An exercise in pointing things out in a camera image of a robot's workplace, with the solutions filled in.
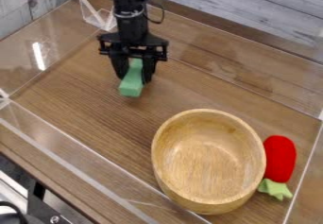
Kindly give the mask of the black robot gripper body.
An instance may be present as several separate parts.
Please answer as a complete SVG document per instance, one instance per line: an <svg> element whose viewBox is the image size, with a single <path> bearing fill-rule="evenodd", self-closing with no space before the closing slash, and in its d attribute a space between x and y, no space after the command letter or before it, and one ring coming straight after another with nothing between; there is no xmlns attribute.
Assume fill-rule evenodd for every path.
<svg viewBox="0 0 323 224"><path fill-rule="evenodd" d="M154 60L168 60L170 42L150 32L150 18L146 13L139 15L114 14L118 31L99 36L100 53L110 56L126 56Z"/></svg>

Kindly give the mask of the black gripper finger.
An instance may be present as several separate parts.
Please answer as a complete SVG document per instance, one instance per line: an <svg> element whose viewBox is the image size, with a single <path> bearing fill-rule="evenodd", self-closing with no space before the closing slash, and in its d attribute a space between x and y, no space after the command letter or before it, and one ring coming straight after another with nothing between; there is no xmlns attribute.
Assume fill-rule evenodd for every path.
<svg viewBox="0 0 323 224"><path fill-rule="evenodd" d="M142 79L143 83L148 84L155 73L156 60L151 58L143 59L143 70L142 70Z"/></svg>
<svg viewBox="0 0 323 224"><path fill-rule="evenodd" d="M123 79L128 70L128 57L124 55L112 55L110 58L115 74L119 79Z"/></svg>

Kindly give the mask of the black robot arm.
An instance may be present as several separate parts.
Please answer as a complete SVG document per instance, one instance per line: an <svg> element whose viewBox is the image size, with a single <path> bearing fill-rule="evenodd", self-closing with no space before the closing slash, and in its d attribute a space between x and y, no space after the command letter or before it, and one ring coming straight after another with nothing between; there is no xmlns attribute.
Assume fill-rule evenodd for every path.
<svg viewBox="0 0 323 224"><path fill-rule="evenodd" d="M170 42L150 32L148 16L150 0L112 0L112 15L116 18L118 31L102 34L100 53L110 57L112 68L119 79L123 79L130 69L130 60L143 61L140 72L142 82L151 82L156 63L168 60Z"/></svg>

